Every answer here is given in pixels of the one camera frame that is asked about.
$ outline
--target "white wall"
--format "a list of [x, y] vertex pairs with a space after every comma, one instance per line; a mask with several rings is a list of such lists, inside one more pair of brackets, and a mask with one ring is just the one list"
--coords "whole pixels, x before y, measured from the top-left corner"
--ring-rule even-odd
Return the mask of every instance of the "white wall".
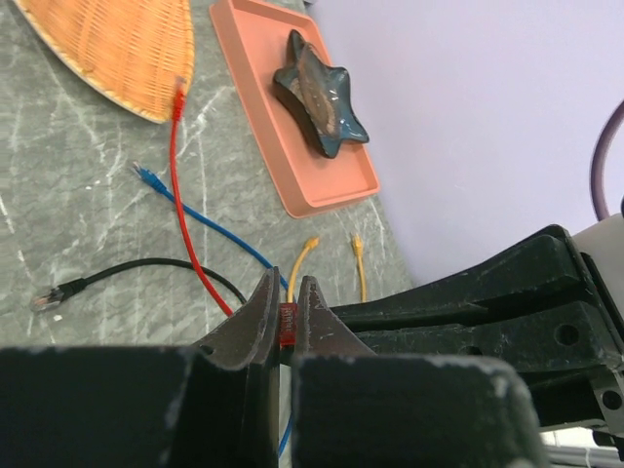
[[[623, 0], [319, 0], [417, 283], [550, 223], [594, 222], [589, 164], [624, 98]], [[624, 129], [606, 164], [624, 195]]]

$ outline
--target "dark curved cable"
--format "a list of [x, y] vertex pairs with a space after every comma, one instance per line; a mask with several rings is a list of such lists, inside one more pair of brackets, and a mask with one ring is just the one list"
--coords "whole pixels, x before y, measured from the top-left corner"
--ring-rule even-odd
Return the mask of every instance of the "dark curved cable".
[[[62, 302], [65, 302], [70, 297], [79, 293], [84, 288], [92, 285], [93, 283], [104, 280], [123, 271], [128, 271], [132, 270], [133, 268], [148, 265], [167, 265], [177, 266], [179, 268], [186, 268], [187, 270], [193, 269], [193, 265], [189, 261], [178, 260], [175, 258], [150, 257], [126, 261], [125, 263], [120, 263], [119, 265], [106, 268], [105, 270], [102, 270], [99, 273], [91, 275], [87, 278], [78, 278], [72, 281], [68, 281], [67, 283], [63, 283], [62, 285], [58, 285], [55, 288], [50, 288], [42, 295], [35, 296], [30, 303], [30, 308], [34, 312], [45, 312], [47, 310], [56, 308]], [[222, 277], [218, 273], [214, 272], [209, 268], [206, 268], [205, 266], [202, 266], [202, 270], [212, 279], [228, 288], [234, 295], [236, 295], [236, 297], [241, 301], [242, 304], [245, 304], [247, 302], [247, 299], [243, 296], [243, 294], [227, 278]]]
[[605, 161], [611, 142], [617, 133], [617, 130], [624, 121], [624, 100], [618, 105], [611, 117], [606, 121], [603, 131], [598, 138], [594, 156], [592, 157], [592, 168], [590, 171], [590, 187], [592, 191], [592, 203], [596, 218], [602, 221], [608, 214], [605, 197]]

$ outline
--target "pink tray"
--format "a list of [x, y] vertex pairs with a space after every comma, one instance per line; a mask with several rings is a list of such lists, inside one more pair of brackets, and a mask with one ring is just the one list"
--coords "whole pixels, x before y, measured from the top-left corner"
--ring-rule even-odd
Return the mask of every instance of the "pink tray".
[[316, 215], [377, 193], [379, 181], [362, 144], [343, 144], [333, 160], [322, 157], [305, 142], [294, 118], [273, 96], [273, 73], [285, 64], [292, 29], [316, 47], [325, 63], [332, 63], [315, 22], [256, 0], [219, 0], [211, 6], [211, 18], [260, 152], [289, 215]]

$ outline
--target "dark green star-shaped object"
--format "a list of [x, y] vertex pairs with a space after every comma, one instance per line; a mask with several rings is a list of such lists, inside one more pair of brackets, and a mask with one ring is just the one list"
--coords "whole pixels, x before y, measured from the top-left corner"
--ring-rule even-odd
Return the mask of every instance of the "dark green star-shaped object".
[[273, 83], [277, 99], [323, 156], [335, 158], [345, 140], [369, 142], [351, 107], [349, 72], [322, 63], [295, 29], [287, 42], [287, 65], [275, 72]]

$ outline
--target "woven basket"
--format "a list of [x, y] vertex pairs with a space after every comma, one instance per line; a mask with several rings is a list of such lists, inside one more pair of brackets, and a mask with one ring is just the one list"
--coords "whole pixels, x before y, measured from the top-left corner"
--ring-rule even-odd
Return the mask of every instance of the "woven basket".
[[15, 0], [39, 36], [100, 93], [153, 122], [193, 75], [188, 0]]

